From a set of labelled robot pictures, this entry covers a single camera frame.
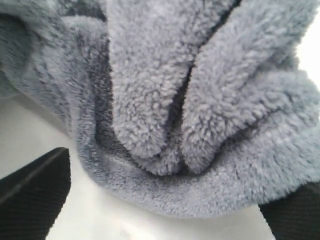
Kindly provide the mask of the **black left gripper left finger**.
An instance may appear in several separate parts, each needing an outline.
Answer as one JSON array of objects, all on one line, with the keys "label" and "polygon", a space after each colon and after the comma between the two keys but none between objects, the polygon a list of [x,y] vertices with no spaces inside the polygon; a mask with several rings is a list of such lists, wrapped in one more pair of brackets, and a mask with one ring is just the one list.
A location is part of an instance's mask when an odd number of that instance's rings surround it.
[{"label": "black left gripper left finger", "polygon": [[70,189],[70,153],[62,147],[1,179],[1,240],[46,239]]}]

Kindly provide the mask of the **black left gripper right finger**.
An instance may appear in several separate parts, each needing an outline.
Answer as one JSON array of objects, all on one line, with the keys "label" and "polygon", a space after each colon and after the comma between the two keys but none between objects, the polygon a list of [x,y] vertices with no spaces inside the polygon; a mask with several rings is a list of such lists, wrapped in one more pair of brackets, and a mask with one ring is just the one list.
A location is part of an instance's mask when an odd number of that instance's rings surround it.
[{"label": "black left gripper right finger", "polygon": [[318,183],[308,183],[259,209],[276,240],[320,240]]}]

